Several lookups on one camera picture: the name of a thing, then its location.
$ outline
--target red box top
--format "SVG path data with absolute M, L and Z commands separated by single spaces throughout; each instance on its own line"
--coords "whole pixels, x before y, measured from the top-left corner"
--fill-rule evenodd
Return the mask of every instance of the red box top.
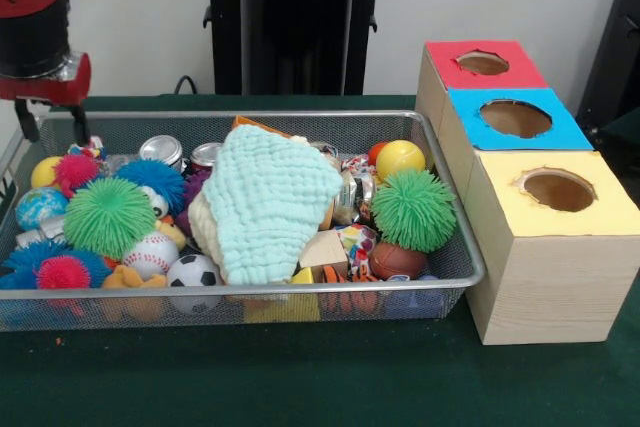
M 518 42 L 427 42 L 447 89 L 542 89 L 547 82 Z

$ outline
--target white ball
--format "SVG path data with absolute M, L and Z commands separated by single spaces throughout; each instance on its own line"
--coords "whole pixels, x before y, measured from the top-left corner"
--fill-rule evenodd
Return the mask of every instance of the white ball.
M 142 280 L 149 280 L 153 274 L 166 274 L 179 257 L 175 242 L 155 231 L 125 252 L 122 262 L 136 269 Z
M 222 285 L 220 269 L 206 255 L 186 255 L 167 272 L 170 287 L 207 287 Z M 170 297 L 173 306 L 187 315 L 208 312 L 220 303 L 220 296 Z
M 156 219 L 161 219 L 169 213 L 169 202 L 167 202 L 164 197 L 146 185 L 140 187 L 140 190 L 149 197 L 149 202 L 151 203 L 153 213 L 156 214 Z

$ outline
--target white wall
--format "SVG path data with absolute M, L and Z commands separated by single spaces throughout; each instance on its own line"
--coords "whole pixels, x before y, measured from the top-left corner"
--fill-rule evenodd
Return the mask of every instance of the white wall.
M 378 0 L 367 93 L 416 91 L 426 39 L 521 41 L 560 97 L 576 109 L 612 0 Z M 209 0 L 72 0 L 71 38 L 91 54 L 94 95 L 169 92 L 190 74 L 213 90 Z M 3 109 L 0 138 L 15 125 Z

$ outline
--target wire mesh tray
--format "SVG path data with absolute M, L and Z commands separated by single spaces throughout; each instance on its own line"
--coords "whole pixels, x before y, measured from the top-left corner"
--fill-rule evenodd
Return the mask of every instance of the wire mesh tray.
M 110 154 L 137 152 L 149 137 L 169 134 L 184 152 L 205 142 L 222 142 L 235 115 L 276 129 L 323 140 L 340 152 L 362 153 L 376 142 L 406 139 L 434 159 L 440 178 L 453 182 L 429 122 L 413 111 L 316 112 L 112 112 L 89 114 L 93 135 Z M 0 204 L 0 261 L 15 248 L 20 229 L 13 205 L 29 189 L 31 171 L 42 159 L 66 152 L 73 142 L 68 114 L 38 119 L 41 142 L 29 144 L 17 132 L 0 159 L 4 198 Z M 458 227 L 429 267 L 440 280 L 312 285 L 183 287 L 129 290 L 0 291 L 0 331 L 166 327 L 444 318 L 466 287 L 477 284 L 485 268 L 459 201 Z

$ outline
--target green spiky ball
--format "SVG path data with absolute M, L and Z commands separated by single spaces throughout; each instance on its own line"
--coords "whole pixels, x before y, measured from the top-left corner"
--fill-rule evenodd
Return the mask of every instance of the green spiky ball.
M 371 210 L 382 240 L 429 253 L 453 235 L 456 217 L 451 202 L 455 198 L 432 173 L 406 170 L 387 177 Z
M 79 190 L 67 207 L 64 235 L 76 249 L 115 260 L 153 231 L 149 198 L 136 184 L 100 179 Z

